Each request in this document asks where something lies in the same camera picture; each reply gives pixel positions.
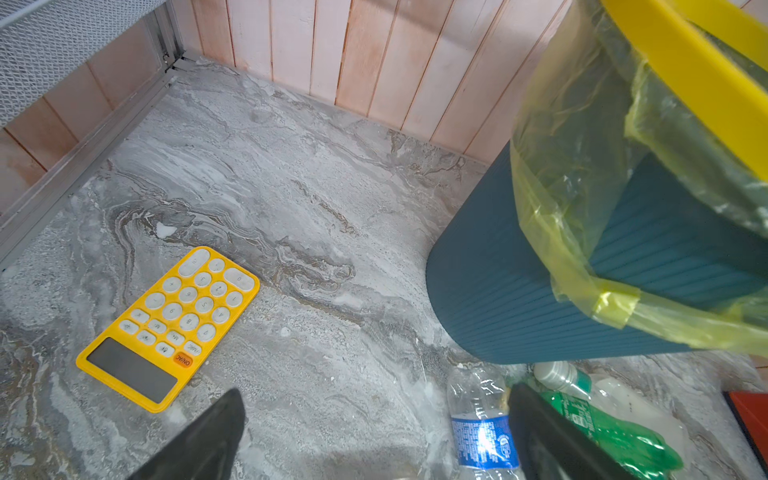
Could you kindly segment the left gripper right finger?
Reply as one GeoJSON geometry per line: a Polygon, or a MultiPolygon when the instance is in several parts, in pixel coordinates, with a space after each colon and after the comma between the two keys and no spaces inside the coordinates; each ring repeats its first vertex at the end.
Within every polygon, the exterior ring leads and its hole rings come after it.
{"type": "Polygon", "coordinates": [[[630,479],[632,475],[524,383],[510,389],[509,427],[527,479],[630,479]]]}

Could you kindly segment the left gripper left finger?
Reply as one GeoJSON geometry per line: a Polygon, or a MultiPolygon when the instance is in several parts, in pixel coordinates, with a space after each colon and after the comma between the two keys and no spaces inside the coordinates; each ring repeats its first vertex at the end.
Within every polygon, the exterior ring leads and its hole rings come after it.
{"type": "Polygon", "coordinates": [[[229,479],[245,420],[241,393],[232,388],[128,479],[229,479]]]}

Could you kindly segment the blue label crushed bottle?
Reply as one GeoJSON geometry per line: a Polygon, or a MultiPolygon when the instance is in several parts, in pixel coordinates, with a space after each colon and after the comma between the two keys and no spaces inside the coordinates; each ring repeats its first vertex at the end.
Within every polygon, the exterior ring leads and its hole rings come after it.
{"type": "Polygon", "coordinates": [[[509,426],[504,375],[483,364],[459,364],[447,387],[457,479],[522,479],[509,426]]]}

